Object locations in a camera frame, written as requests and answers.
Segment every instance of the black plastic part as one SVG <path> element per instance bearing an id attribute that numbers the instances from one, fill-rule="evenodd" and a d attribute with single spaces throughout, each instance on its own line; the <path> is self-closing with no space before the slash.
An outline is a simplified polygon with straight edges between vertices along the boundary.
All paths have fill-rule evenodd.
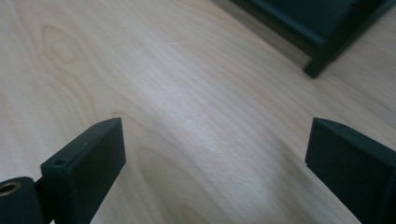
<path id="1" fill-rule="evenodd" d="M 18 177 L 0 183 L 0 223 L 45 223 L 32 178 Z"/>
<path id="2" fill-rule="evenodd" d="M 361 223 L 396 223 L 395 151 L 343 124 L 314 119 L 305 162 Z"/>
<path id="3" fill-rule="evenodd" d="M 90 223 L 125 164 L 120 119 L 91 126 L 41 165 L 58 223 Z"/>
<path id="4" fill-rule="evenodd" d="M 334 61 L 396 0 L 231 0 L 312 57 L 311 77 Z"/>

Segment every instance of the wood grain pattern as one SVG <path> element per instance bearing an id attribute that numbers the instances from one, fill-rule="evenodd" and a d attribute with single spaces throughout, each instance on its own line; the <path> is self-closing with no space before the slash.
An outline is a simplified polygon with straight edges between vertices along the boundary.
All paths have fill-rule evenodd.
<path id="1" fill-rule="evenodd" d="M 0 179 L 122 117 L 92 223 L 359 223 L 306 169 L 313 117 L 396 148 L 396 10 L 312 80 L 228 1 L 0 3 Z"/>

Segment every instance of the black rectangular block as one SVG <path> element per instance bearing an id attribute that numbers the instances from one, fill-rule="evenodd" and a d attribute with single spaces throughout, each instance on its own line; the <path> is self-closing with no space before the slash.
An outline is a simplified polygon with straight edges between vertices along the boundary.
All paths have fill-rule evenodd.
<path id="1" fill-rule="evenodd" d="M 97 123 L 43 164 L 56 223 L 90 223 L 125 164 L 121 119 Z"/>
<path id="2" fill-rule="evenodd" d="M 305 162 L 361 221 L 396 223 L 396 152 L 346 125 L 314 119 Z"/>

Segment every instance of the hole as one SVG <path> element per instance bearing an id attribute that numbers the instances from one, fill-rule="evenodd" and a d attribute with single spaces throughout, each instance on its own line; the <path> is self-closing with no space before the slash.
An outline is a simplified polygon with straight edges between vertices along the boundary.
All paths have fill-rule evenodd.
<path id="1" fill-rule="evenodd" d="M 21 187 L 20 182 L 6 183 L 5 185 L 0 186 L 0 197 L 8 195 L 20 187 Z"/>
<path id="2" fill-rule="evenodd" d="M 56 162 L 55 162 L 55 165 L 63 165 L 63 164 L 65 164 L 66 163 L 66 160 L 57 160 Z"/>

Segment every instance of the wooden floor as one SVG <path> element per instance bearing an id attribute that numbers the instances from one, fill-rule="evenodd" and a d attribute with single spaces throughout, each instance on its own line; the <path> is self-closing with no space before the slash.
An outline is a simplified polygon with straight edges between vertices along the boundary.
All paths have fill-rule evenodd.
<path id="1" fill-rule="evenodd" d="M 0 3 L 0 180 L 122 117 L 92 223 L 359 223 L 305 167 L 313 117 L 396 148 L 396 10 L 311 79 L 220 0 Z"/>

